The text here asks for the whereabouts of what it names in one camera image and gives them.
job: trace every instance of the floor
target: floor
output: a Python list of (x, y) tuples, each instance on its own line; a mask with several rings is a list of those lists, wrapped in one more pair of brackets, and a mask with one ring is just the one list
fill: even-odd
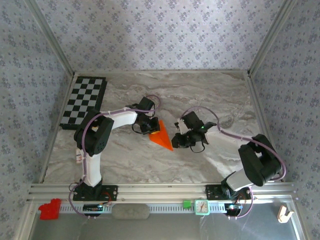
[[(101, 111), (112, 111), (138, 103), (155, 94), (162, 100), (156, 115), (164, 121), (169, 137), (184, 110), (205, 106), (217, 113), (221, 126), (239, 134), (259, 133), (253, 105), (242, 72), (190, 71), (99, 74), (108, 81)], [(205, 111), (196, 112), (204, 122), (214, 122)], [(50, 156), (44, 183), (72, 183), (82, 174), (76, 164), (74, 131), (60, 129)], [(238, 156), (230, 156), (215, 146), (202, 153), (190, 149), (169, 151), (136, 134), (131, 126), (112, 131), (101, 154), (104, 183), (220, 182), (242, 168)]]

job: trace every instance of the blue floral wallpaper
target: blue floral wallpaper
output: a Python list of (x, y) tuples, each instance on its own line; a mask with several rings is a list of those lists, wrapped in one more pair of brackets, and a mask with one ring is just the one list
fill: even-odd
[(298, 0), (254, 77), (276, 148), (320, 239), (320, 1)]
[(37, 0), (74, 71), (247, 70), (283, 0)]
[(22, 0), (0, 11), (0, 239), (13, 239), (70, 79)]

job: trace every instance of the gray oval object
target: gray oval object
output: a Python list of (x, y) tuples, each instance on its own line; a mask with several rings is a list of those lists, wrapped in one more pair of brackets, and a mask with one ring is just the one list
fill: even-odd
[(119, 220), (145, 220), (150, 215), (150, 209), (146, 204), (121, 203), (114, 205), (111, 213)]

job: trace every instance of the clock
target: clock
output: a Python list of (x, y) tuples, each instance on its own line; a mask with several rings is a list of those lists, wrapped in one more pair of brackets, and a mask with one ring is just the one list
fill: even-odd
[(209, 201), (207, 199), (197, 199), (194, 201), (195, 215), (209, 215)]

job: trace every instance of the cable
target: cable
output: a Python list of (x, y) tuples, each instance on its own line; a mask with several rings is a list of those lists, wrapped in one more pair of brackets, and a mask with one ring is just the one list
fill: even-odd
[(241, 212), (242, 212), (242, 208), (240, 208), (240, 212), (239, 212), (239, 214), (236, 216), (236, 217), (238, 217), (240, 214), (241, 214)]
[(285, 162), (282, 160), (282, 158), (279, 156), (279, 154), (276, 153), (276, 151), (274, 151), (273, 149), (271, 149), (271, 148), (268, 147), (267, 145), (265, 145), (265, 144), (263, 144), (263, 143), (261, 143), (261, 142), (259, 142), (259, 141), (256, 141), (256, 140), (254, 140), (254, 139), (252, 139), (252, 138), (247, 138), (247, 137), (235, 135), (235, 134), (232, 134), (232, 133), (229, 133), (229, 132), (224, 131), (224, 130), (220, 127), (219, 117), (218, 117), (217, 114), (215, 114), (211, 109), (209, 109), (209, 108), (207, 108), (207, 107), (205, 107), (205, 106), (193, 106), (193, 107), (190, 107), (189, 109), (187, 109), (186, 111), (184, 111), (184, 113), (182, 114), (181, 118), (182, 118), (186, 113), (188, 113), (189, 111), (195, 110), (195, 109), (205, 109), (205, 110), (209, 111), (210, 113), (212, 113), (212, 114), (215, 116), (215, 118), (216, 118), (216, 121), (217, 121), (216, 126), (217, 126), (218, 130), (219, 130), (221, 133), (223, 133), (224, 135), (229, 136), (229, 137), (232, 137), (232, 138), (234, 138), (234, 139), (245, 140), (245, 141), (248, 141), (248, 142), (252, 142), (252, 143), (254, 143), (254, 144), (256, 144), (256, 145), (259, 145), (259, 146), (265, 148), (265, 149), (268, 150), (269, 152), (271, 152), (271, 153), (278, 159), (278, 161), (279, 161), (279, 163), (280, 163), (280, 165), (281, 165), (281, 168), (282, 168), (282, 174), (281, 174), (280, 176), (278, 176), (278, 177), (272, 178), (271, 180), (273, 180), (273, 181), (275, 181), (275, 180), (281, 180), (281, 179), (283, 179), (283, 178), (286, 176), (286, 174), (287, 174), (286, 164), (285, 164)]
[(155, 115), (156, 115), (156, 112), (154, 111), (154, 112), (152, 113), (152, 115), (151, 115), (151, 118), (153, 118)]
[(69, 185), (69, 187), (68, 187), (68, 188), (69, 188), (69, 191), (71, 191), (70, 187), (71, 187), (72, 184), (78, 184), (78, 182), (72, 182), (72, 183), (70, 183), (70, 185)]
[(97, 115), (95, 115), (89, 122), (88, 124), (85, 126), (84, 128), (84, 131), (83, 131), (83, 134), (82, 134), (82, 139), (81, 139), (81, 146), (82, 146), (82, 150), (83, 150), (83, 161), (82, 161), (82, 165), (83, 165), (83, 176), (81, 178), (81, 181), (75, 185), (72, 190), (69, 192), (69, 196), (68, 196), (68, 200), (69, 200), (69, 203), (72, 207), (72, 209), (80, 216), (84, 217), (84, 218), (90, 218), (90, 216), (86, 216), (85, 214), (79, 212), (76, 207), (74, 206), (74, 204), (72, 203), (72, 200), (71, 200), (71, 195), (72, 193), (75, 191), (75, 189), (77, 187), (79, 187), (81, 184), (84, 183), (84, 181), (86, 180), (87, 178), (87, 152), (86, 152), (86, 148), (85, 148), (85, 137), (86, 137), (86, 134), (87, 134), (87, 131), (90, 127), (90, 125), (94, 122), (94, 120), (96, 120), (97, 118), (101, 117), (101, 116), (104, 116), (104, 115), (114, 115), (114, 114), (120, 114), (120, 113), (124, 113), (124, 112), (139, 112), (139, 113), (153, 113), (155, 112), (156, 110), (158, 110), (160, 107), (161, 107), (161, 99), (160, 97), (158, 97), (157, 95), (153, 95), (153, 94), (150, 94), (150, 95), (147, 95), (145, 96), (146, 98), (150, 98), (150, 97), (154, 97), (158, 100), (158, 106), (155, 107), (154, 109), (152, 110), (140, 110), (140, 109), (134, 109), (134, 108), (125, 108), (125, 109), (120, 109), (120, 110), (116, 110), (116, 111), (111, 111), (111, 112), (104, 112), (104, 113), (99, 113)]
[(111, 201), (111, 196), (110, 196), (110, 194), (107, 192), (107, 191), (105, 191), (105, 192), (103, 192), (102, 194), (105, 194), (105, 195), (107, 195), (108, 196), (108, 201), (105, 201), (105, 202), (102, 202), (102, 203), (100, 203), (100, 205), (105, 205), (105, 204), (112, 204), (112, 201)]
[(239, 200), (240, 200), (240, 197), (243, 197), (243, 200), (244, 200), (244, 203), (246, 204), (247, 203), (247, 199), (245, 197), (245, 195), (243, 195), (241, 192), (239, 192), (239, 196), (238, 198), (236, 199), (236, 201), (234, 202), (234, 204), (236, 204)]
[(202, 144), (202, 147), (203, 147), (203, 149), (202, 149), (201, 151), (194, 151), (194, 150), (192, 149), (192, 147), (190, 146), (191, 151), (192, 151), (193, 153), (195, 153), (195, 154), (202, 153), (202, 152), (206, 149), (206, 147), (205, 147), (205, 145), (204, 145), (203, 142), (201, 142), (201, 144)]
[(134, 131), (136, 134), (142, 134), (142, 131), (136, 131), (134, 129), (134, 124), (131, 125), (132, 131)]

